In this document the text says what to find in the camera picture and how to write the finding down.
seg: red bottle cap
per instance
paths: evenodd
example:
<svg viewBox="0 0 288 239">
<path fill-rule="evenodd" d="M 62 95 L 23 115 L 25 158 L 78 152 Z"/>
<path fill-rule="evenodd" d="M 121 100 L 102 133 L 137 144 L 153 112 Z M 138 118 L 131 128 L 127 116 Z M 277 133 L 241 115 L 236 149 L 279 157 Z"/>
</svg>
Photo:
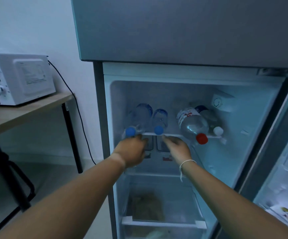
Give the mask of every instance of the red bottle cap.
<svg viewBox="0 0 288 239">
<path fill-rule="evenodd" d="M 204 145 L 208 142 L 208 137 L 206 136 L 206 134 L 204 133 L 199 133 L 197 136 L 196 136 L 196 140 L 199 144 L 201 145 Z"/>
</svg>

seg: microwave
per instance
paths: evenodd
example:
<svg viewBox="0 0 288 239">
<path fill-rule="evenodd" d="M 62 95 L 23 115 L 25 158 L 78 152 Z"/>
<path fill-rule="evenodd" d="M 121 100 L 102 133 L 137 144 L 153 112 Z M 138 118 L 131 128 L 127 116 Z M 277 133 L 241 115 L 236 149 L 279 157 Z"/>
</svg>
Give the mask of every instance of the microwave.
<svg viewBox="0 0 288 239">
<path fill-rule="evenodd" d="M 19 105 L 54 92 L 46 55 L 0 53 L 0 105 Z"/>
</svg>

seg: power cord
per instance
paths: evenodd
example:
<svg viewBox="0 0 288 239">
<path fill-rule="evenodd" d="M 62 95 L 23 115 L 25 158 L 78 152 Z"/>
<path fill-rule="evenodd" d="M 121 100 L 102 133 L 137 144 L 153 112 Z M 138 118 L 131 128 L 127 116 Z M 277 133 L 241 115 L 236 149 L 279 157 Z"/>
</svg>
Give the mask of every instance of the power cord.
<svg viewBox="0 0 288 239">
<path fill-rule="evenodd" d="M 81 124 L 82 124 L 82 130 L 83 130 L 83 134 L 84 134 L 84 137 L 85 137 L 85 140 L 86 140 L 86 144 L 88 145 L 88 149 L 89 149 L 89 153 L 90 153 L 91 159 L 92 159 L 93 163 L 96 165 L 96 163 L 94 162 L 93 157 L 92 157 L 92 155 L 91 155 L 91 151 L 90 151 L 90 146 L 89 146 L 88 139 L 86 138 L 86 134 L 85 134 L 84 126 L 83 126 L 83 121 L 82 121 L 82 116 L 81 116 L 81 113 L 80 113 L 78 101 L 76 100 L 76 96 L 75 96 L 75 94 L 72 92 L 72 90 L 70 89 L 70 87 L 67 85 L 67 83 L 65 82 L 64 78 L 62 77 L 62 75 L 60 74 L 60 72 L 58 71 L 58 69 L 57 69 L 49 60 L 48 60 L 48 62 L 52 65 L 52 67 L 56 70 L 56 72 L 58 72 L 59 76 L 61 77 L 61 79 L 62 79 L 63 82 L 65 83 L 66 87 L 70 90 L 70 92 L 72 93 L 72 95 L 73 95 L 73 97 L 74 97 L 74 100 L 75 100 L 75 103 L 76 103 L 76 107 L 78 108 L 78 113 L 79 113 L 79 116 L 80 116 L 80 120 L 81 120 Z"/>
</svg>

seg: table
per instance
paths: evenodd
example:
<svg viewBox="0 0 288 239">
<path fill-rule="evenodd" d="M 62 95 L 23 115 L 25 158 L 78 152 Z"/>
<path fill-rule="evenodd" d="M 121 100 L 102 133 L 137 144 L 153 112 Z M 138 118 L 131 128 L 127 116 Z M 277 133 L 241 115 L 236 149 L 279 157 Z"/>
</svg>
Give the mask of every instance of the table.
<svg viewBox="0 0 288 239">
<path fill-rule="evenodd" d="M 39 113 L 61 105 L 78 173 L 82 173 L 80 155 L 74 136 L 69 108 L 66 103 L 73 98 L 74 96 L 71 93 L 55 93 L 23 105 L 0 105 L 0 133 L 29 121 L 30 118 Z M 4 178 L 20 209 L 22 211 L 28 209 L 30 203 L 5 158 L 0 158 L 0 174 Z"/>
</svg>

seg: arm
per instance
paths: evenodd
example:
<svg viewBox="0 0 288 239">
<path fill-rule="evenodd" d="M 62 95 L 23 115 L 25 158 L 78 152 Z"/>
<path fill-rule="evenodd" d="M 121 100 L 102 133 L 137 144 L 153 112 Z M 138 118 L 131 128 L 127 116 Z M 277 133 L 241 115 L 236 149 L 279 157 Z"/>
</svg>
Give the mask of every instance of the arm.
<svg viewBox="0 0 288 239">
<path fill-rule="evenodd" d="M 142 162 L 146 142 L 141 135 L 121 141 L 107 159 L 6 226 L 0 238 L 83 238 L 124 169 Z"/>
<path fill-rule="evenodd" d="M 163 140 L 179 165 L 192 159 L 187 144 L 181 139 L 163 136 Z M 231 238 L 288 238 L 288 227 L 285 224 L 242 197 L 193 161 L 184 163 L 182 171 L 192 181 Z"/>
</svg>

